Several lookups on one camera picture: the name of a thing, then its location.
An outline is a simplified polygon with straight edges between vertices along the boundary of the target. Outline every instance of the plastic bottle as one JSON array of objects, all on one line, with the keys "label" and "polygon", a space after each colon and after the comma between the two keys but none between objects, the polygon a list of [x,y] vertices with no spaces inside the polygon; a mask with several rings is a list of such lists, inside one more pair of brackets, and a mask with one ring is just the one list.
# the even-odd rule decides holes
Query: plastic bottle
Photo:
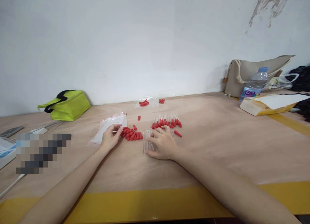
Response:
[{"label": "plastic bottle", "polygon": [[257,97],[263,91],[265,85],[267,84],[268,68],[261,67],[258,72],[252,76],[252,78],[246,83],[245,88],[239,98],[239,101],[243,101],[246,97]]}]

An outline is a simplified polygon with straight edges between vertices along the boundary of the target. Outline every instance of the blue bottle cap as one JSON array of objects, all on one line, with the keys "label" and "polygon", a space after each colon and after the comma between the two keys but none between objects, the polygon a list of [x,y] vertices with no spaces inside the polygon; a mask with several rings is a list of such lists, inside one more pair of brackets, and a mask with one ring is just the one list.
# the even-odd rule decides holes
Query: blue bottle cap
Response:
[{"label": "blue bottle cap", "polygon": [[258,69],[258,71],[268,71],[268,67],[261,67],[260,69]]}]

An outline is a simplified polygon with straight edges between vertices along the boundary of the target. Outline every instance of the table surface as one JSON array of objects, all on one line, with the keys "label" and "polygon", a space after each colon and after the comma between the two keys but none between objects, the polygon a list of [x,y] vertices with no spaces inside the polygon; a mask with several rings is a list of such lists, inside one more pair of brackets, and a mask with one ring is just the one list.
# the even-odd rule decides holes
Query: table surface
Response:
[{"label": "table surface", "polygon": [[[96,147],[87,143],[100,120],[127,113],[128,126],[150,128],[157,114],[175,112],[183,128],[177,144],[248,177],[294,214],[310,214],[310,127],[297,114],[254,117],[222,93],[166,98],[155,108],[134,109],[135,102],[93,106],[74,122],[48,133],[71,133],[71,147],[49,162],[40,175],[27,175],[0,200],[0,221],[15,223],[53,186],[87,159]],[[49,114],[0,118],[0,131],[42,127]],[[0,170],[0,191],[17,177],[15,160]],[[142,141],[121,140],[99,166],[66,223],[137,222],[149,220],[230,217],[200,183],[172,161],[142,153]]]}]

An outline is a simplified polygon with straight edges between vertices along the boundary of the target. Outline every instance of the hand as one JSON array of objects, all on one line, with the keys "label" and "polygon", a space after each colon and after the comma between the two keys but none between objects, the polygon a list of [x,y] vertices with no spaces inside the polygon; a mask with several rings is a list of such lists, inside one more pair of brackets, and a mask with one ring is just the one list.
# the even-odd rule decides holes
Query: hand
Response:
[{"label": "hand", "polygon": [[157,151],[148,150],[145,151],[145,153],[156,159],[172,159],[179,147],[176,145],[170,134],[170,127],[163,126],[163,128],[166,129],[166,132],[161,128],[157,128],[152,131],[151,137],[146,139],[147,141],[156,144]]},{"label": "hand", "polygon": [[102,135],[101,148],[111,150],[119,141],[120,134],[123,131],[121,124],[111,125]]}]

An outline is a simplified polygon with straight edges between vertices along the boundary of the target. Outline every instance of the smartphone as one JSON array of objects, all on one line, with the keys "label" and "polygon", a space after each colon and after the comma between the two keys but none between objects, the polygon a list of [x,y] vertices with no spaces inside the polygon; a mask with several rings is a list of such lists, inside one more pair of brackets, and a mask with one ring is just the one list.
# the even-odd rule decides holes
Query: smartphone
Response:
[{"label": "smartphone", "polygon": [[9,129],[3,133],[0,134],[0,137],[3,137],[3,138],[9,138],[11,137],[13,134],[17,133],[18,131],[20,131],[21,129],[23,129],[24,127],[15,127],[15,128],[12,128],[12,129]]}]

